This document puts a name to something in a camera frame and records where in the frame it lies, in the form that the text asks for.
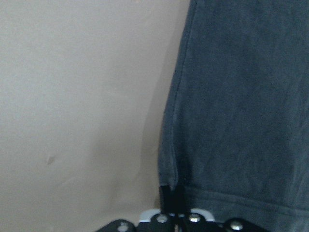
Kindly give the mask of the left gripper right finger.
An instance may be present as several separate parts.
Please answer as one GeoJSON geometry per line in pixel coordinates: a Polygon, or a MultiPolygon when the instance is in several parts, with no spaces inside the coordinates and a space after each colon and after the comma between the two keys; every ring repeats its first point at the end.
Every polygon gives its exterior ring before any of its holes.
{"type": "Polygon", "coordinates": [[[176,213],[177,215],[185,215],[187,213],[187,203],[184,186],[176,187],[176,213]]]}

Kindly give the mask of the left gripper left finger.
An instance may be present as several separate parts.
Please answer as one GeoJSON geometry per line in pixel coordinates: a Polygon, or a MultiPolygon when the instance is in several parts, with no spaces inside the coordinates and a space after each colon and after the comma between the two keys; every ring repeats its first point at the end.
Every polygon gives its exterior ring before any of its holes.
{"type": "Polygon", "coordinates": [[[176,215],[176,189],[171,188],[169,185],[163,185],[159,187],[159,199],[161,213],[167,215],[176,215]]]}

